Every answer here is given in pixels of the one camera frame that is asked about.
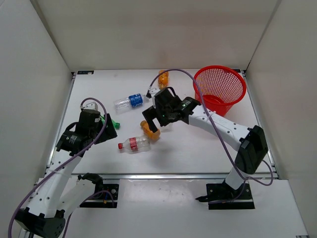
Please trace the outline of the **green plastic bottle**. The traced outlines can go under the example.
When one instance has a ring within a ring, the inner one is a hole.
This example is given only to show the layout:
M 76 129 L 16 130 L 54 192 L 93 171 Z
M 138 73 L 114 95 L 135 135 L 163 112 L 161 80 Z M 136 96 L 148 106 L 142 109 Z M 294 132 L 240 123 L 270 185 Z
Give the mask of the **green plastic bottle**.
M 105 122 L 105 117 L 102 117 L 102 116 L 101 116 L 101 121 L 102 121 L 102 123 L 104 123 L 104 122 Z M 112 119 L 111 121 L 112 121 L 113 127 L 114 127 L 116 130 L 120 129 L 120 123 L 119 123 L 119 122 L 116 122 L 116 121 L 114 121 L 113 119 Z

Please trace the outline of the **clear bottle blue label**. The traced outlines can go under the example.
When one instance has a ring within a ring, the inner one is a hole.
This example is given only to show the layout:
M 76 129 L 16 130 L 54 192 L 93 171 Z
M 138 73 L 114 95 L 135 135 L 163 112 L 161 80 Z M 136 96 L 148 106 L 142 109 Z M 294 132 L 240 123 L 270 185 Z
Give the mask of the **clear bottle blue label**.
M 123 113 L 141 107 L 149 102 L 149 98 L 144 94 L 133 94 L 126 98 L 119 99 L 113 102 L 114 109 L 117 113 Z

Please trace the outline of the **orange juice bottle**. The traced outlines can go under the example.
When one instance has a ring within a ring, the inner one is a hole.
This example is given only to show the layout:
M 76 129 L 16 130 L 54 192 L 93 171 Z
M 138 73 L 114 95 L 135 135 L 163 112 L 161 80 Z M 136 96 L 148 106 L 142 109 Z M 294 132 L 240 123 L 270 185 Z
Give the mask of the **orange juice bottle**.
M 142 128 L 144 134 L 151 140 L 157 141 L 160 137 L 160 130 L 158 129 L 156 132 L 150 130 L 149 125 L 146 120 L 140 122 L 140 127 Z
M 164 72 L 164 70 L 160 70 L 159 73 L 160 73 L 160 76 L 158 78 L 158 86 L 159 86 L 159 89 L 161 90 L 167 87 L 169 84 L 169 72 Z

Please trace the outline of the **clear bottle red label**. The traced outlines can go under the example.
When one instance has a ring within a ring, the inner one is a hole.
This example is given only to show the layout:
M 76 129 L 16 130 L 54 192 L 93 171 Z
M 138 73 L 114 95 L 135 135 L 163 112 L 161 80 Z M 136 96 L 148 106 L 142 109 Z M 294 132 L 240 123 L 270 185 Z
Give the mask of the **clear bottle red label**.
M 118 143 L 120 153 L 139 153 L 146 152 L 151 149 L 150 141 L 146 136 L 130 137 L 123 143 Z

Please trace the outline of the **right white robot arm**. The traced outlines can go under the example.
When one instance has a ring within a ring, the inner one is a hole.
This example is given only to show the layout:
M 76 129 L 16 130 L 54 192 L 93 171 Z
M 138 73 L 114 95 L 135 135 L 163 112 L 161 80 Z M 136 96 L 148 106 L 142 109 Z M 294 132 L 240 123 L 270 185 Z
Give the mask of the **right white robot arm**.
M 264 130 L 257 125 L 250 128 L 232 122 L 205 109 L 194 98 L 181 100 L 172 87 L 149 89 L 146 97 L 152 100 L 153 105 L 142 114 L 152 132 L 157 131 L 154 119 L 158 120 L 160 126 L 182 121 L 218 136 L 221 142 L 237 152 L 233 168 L 222 186 L 226 197 L 236 197 L 244 180 L 256 172 L 268 152 Z

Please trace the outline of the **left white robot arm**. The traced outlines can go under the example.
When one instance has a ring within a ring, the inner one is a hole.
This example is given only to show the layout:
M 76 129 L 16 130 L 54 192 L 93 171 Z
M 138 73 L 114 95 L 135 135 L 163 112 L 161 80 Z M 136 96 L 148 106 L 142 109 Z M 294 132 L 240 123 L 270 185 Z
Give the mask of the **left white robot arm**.
M 20 208 L 15 221 L 25 230 L 42 238 L 61 235 L 66 219 L 88 197 L 99 198 L 104 186 L 101 176 L 86 173 L 79 183 L 63 194 L 72 172 L 81 161 L 89 144 L 100 144 L 117 137 L 110 114 L 98 110 L 82 109 L 79 121 L 71 123 L 61 135 L 56 151 L 66 151 L 68 158 L 54 159 L 49 171 L 39 182 L 33 197 L 25 208 Z

